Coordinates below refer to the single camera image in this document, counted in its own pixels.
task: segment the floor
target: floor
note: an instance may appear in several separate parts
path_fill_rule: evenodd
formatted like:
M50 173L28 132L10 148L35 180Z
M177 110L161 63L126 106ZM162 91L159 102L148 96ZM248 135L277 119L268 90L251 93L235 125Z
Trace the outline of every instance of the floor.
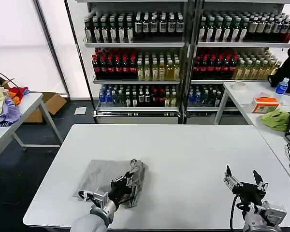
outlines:
M84 106L87 107L85 115L74 115L76 107ZM94 123L92 115L90 101L71 101L52 118L65 138L73 124ZM236 118L227 117L222 124L245 123L241 117ZM17 134L28 144L56 142L45 123L24 124ZM58 148L31 148L22 152L18 144L12 141L0 155L0 232L46 232L42 228L25 226L22 219L57 152Z

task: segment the gray cloth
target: gray cloth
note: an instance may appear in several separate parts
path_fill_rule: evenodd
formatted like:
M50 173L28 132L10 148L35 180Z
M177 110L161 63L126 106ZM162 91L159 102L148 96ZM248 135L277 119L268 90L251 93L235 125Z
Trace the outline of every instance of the gray cloth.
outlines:
M127 171L134 175L130 180L132 186L131 201L123 203L126 207L137 205L139 192L142 189L142 180L144 177L144 164L140 160L131 161L110 161L110 160L92 160L75 190L73 196L78 197L78 192L87 190L94 192L96 189L110 191L110 182L119 176L124 176Z

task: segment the water bottle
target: water bottle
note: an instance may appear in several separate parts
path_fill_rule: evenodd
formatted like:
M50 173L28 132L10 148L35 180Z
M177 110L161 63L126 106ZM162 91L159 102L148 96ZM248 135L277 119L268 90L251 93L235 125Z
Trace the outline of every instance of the water bottle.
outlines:
M99 100L100 100L101 106L105 106L105 95L102 89L100 89L100 92L99 92Z
M112 98L112 95L110 94L110 92L106 93L106 105L108 107L113 106L113 98Z
M194 96L193 96L193 91L189 93L189 98L188 98L188 106L193 106L194 105Z
M285 94L288 88L289 78L285 77L283 81L279 82L278 86L275 90L275 98L278 102L280 102L282 96Z
M201 92L197 92L196 98L195 98L195 103L197 107L200 107L200 102L201 102Z

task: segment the metal pole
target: metal pole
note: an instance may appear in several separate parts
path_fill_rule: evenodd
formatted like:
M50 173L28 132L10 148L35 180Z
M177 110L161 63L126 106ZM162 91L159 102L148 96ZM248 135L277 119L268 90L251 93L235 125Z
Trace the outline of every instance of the metal pole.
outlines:
M53 42L52 42L52 38L51 38L51 36L49 34L49 30L48 30L48 27L47 27L47 23L45 21L44 14L43 14L42 8L40 6L39 0L32 0L32 2L33 2L33 5L34 5L34 8L35 8L35 11L36 11L36 13L38 15L40 24L42 26L42 29L43 29L43 32L44 32L44 36L46 38L46 41L47 41L47 44L48 44L50 53L51 53L51 55L53 57L53 60L55 62L56 68L57 68L57 71L58 71L59 76L61 78L63 87L64 87L64 89L67 92L68 98L70 98L68 86L67 86L67 83L66 83L66 81L64 79L64 75L63 75L63 72L61 70L61 66L59 64L59 60L58 60L58 57L56 55L55 48L54 48L54 45L53 45Z
M199 39L199 27L200 27L200 17L203 13L204 9L204 0L196 0L195 5L195 16L194 16L194 23L193 23L193 29L192 29L192 35L191 35L191 46L189 50L189 62L187 66L187 75L185 79L185 90L183 91L183 101L185 112L187 111L187 103L188 103L188 91L189 86L191 83L191 77L192 77L192 71L193 71L193 65L194 65L194 55L196 52L196 49L198 47L198 39Z
M178 119L178 123L182 124L183 123L183 115L184 112L182 112L182 102L183 102L183 90L184 90L184 83L185 83L185 78L186 76L186 64L188 62L187 58L187 52L189 48L189 43L190 43L190 34L189 34L189 28L191 28L191 16L192 16L192 6L193 6L193 0L188 0L188 2L184 3L184 17L185 17L185 24L184 24L184 33L183 33L183 41L185 42L184 47L181 49L180 52L180 66L179 66L179 76L180 76L180 85L179 85L179 114L181 117Z
M79 57L79 60L81 61L81 65L82 65L85 81L86 81L86 84L87 84L87 88L88 88L88 91L89 91L92 107L93 107L93 110L96 111L95 104L94 104L93 97L92 97L92 93L91 93L91 89L90 89L90 85L89 85L89 81L88 81L86 70L85 70L85 66L84 66L84 63L83 63L83 58L82 58L81 51L79 49L79 45L78 45L78 42L77 42L77 37L76 37L75 30L74 30L74 25L73 25L73 22L72 22L71 12L70 12L67 0L64 0L64 5L65 5L66 10L67 10L69 23L70 23L70 26L71 26L71 30L72 30L75 46L76 46L76 49L77 49L78 57ZM96 117L93 117L93 120L95 121L95 123L98 123Z

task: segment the cable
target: cable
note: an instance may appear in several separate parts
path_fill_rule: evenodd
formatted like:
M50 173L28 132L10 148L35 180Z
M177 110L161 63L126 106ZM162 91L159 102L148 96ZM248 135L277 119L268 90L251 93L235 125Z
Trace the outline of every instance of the cable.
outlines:
M233 214L234 214L235 203L236 203L236 200L239 196L240 196L240 194L237 194L234 197L233 202L232 202L232 208L231 208L231 214L230 214L230 230L231 230L231 232L234 232L234 230L233 230Z
M13 85L15 85L17 88L19 88L13 81L11 81L6 75L0 73L0 75L4 76L6 79L8 79L8 81L12 82Z

